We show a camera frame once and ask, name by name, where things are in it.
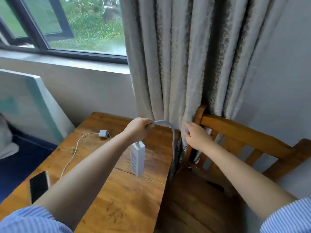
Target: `black phone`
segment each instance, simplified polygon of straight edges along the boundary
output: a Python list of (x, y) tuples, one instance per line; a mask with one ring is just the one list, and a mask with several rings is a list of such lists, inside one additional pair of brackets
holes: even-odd
[(50, 181), (46, 171), (39, 173), (29, 180), (31, 204), (39, 199), (49, 188)]

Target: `left hand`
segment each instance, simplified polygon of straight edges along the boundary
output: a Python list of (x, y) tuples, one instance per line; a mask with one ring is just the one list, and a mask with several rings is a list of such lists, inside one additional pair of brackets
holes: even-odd
[(131, 138), (131, 143), (135, 143), (143, 140), (147, 133), (154, 127), (151, 119), (135, 118), (124, 129), (124, 133), (127, 133)]

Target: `window frame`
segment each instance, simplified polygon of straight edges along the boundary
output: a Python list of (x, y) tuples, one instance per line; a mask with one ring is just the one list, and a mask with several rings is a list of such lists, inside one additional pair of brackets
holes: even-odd
[[(57, 20), (60, 24), (61, 29), (62, 30), (67, 29), (65, 31), (65, 36), (69, 36), (70, 33), (68, 32), (68, 30), (70, 30), (71, 33), (72, 31), (70, 29), (66, 14), (61, 6), (60, 1), (59, 0), (49, 0), (49, 1), (55, 12), (55, 15), (57, 17)], [(126, 55), (111, 55), (111, 54), (105, 54), (105, 53), (96, 53), (96, 52), (79, 51), (79, 50), (49, 49), (49, 43), (47, 40), (48, 40), (48, 35), (50, 34), (46, 34), (44, 37), (41, 30), (37, 26), (35, 20), (33, 19), (30, 11), (28, 10), (27, 5), (25, 4), (24, 0), (6, 0), (6, 2), (8, 3), (9, 7), (13, 11), (14, 15), (18, 19), (19, 23), (21, 24), (22, 28), (24, 29), (28, 37), (7, 39), (7, 36), (10, 37), (11, 35), (12, 37), (13, 34), (6, 27), (5, 23), (1, 20), (0, 31), (2, 32), (2, 35), (4, 36), (4, 38), (8, 41), (10, 45), (8, 46), (0, 42), (0, 49), (21, 51), (21, 52), (31, 52), (31, 53), (37, 53), (37, 54), (42, 54), (42, 55), (53, 55), (53, 56), (60, 56), (60, 57), (81, 59), (81, 60), (102, 61), (102, 62), (116, 63), (116, 64), (128, 64)], [(54, 36), (50, 36), (50, 38), (57, 37), (55, 33), (52, 33), (51, 35), (53, 34)], [(33, 44), (35, 48), (20, 47), (12, 43), (18, 43), (18, 44), (30, 43), (30, 44)]]

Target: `curtain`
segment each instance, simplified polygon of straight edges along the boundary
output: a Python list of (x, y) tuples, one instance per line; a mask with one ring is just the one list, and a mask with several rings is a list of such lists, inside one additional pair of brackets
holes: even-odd
[(140, 117), (233, 119), (287, 0), (121, 0)]

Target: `wooden table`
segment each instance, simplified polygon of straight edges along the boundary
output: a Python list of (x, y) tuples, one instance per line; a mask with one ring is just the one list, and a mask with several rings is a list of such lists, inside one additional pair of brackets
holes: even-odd
[[(11, 212), (30, 205), (28, 191), (30, 178), (46, 170), (51, 185), (59, 180), (82, 135), (108, 130), (115, 136), (122, 132), (130, 121), (123, 117), (92, 113), (2, 202), (0, 220)], [(109, 139), (99, 138), (96, 134), (83, 137), (65, 173)], [(155, 126), (143, 140), (146, 145), (146, 159), (141, 178), (136, 178), (131, 169), (130, 152), (127, 149), (75, 232), (153, 232), (172, 161), (172, 139), (170, 128)]]

